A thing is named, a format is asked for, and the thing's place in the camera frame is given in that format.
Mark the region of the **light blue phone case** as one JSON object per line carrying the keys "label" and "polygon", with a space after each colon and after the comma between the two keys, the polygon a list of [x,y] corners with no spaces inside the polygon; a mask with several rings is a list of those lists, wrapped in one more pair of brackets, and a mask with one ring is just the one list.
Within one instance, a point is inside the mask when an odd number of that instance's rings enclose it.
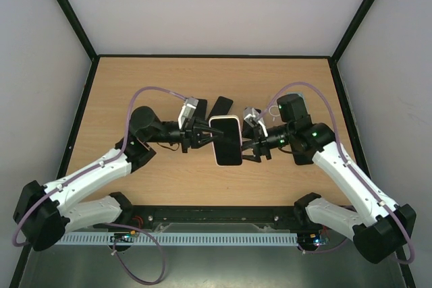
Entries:
{"label": "light blue phone case", "polygon": [[305,96],[304,96],[304,94],[303,94],[302,92],[297,92],[297,95],[298,95],[299,97],[301,97],[303,100],[306,100],[306,99],[305,99]]}

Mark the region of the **clear phone case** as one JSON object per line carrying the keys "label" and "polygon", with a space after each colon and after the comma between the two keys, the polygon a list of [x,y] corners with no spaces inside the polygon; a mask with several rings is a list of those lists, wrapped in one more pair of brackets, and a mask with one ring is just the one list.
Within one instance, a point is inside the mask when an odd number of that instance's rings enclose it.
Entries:
{"label": "clear phone case", "polygon": [[275,99],[272,102],[272,105],[268,109],[267,116],[270,122],[272,122],[273,124],[276,124],[277,122],[282,122],[281,114],[279,111],[279,104],[277,103],[277,100],[278,98],[281,98],[286,94],[287,92],[283,92],[278,97],[275,97]]}

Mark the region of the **black phone from blue case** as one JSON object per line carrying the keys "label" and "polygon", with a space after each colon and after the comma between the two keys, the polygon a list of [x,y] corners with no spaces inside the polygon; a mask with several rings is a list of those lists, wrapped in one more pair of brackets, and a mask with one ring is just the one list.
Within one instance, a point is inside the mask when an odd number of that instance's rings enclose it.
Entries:
{"label": "black phone from blue case", "polygon": [[259,127],[254,122],[254,118],[261,113],[260,109],[254,107],[246,107],[243,110],[242,137],[248,140],[256,140],[259,138]]}

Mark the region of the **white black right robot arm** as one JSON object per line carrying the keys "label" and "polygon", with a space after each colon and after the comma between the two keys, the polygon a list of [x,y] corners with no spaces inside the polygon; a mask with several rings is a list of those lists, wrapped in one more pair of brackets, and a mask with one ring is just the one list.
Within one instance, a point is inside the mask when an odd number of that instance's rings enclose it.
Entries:
{"label": "white black right robot arm", "polygon": [[324,123],[313,123],[304,99],[298,94],[278,98],[282,125],[268,128],[262,113],[252,107],[243,111],[245,160],[259,163],[271,159],[271,150],[290,146],[297,165],[314,164],[322,169],[344,193],[352,209],[332,204],[321,195],[309,193],[294,204],[294,220],[307,229],[320,224],[351,240],[369,262],[378,264],[411,238],[416,212],[399,205],[380,190],[350,158]]}

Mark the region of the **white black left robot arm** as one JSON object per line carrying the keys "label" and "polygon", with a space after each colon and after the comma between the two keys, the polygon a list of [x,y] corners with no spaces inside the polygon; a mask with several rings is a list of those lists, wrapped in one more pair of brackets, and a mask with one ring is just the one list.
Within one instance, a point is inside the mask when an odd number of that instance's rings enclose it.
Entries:
{"label": "white black left robot arm", "polygon": [[156,154],[152,143],[179,144],[182,152],[187,152],[222,137],[221,130],[195,118],[191,107],[184,107],[179,121],[161,121],[150,107],[138,107],[129,119],[127,134],[101,158],[45,185],[27,183],[13,219],[25,242],[37,252],[50,248],[70,231],[126,221],[131,204],[122,194],[92,202],[83,199],[145,166]]}

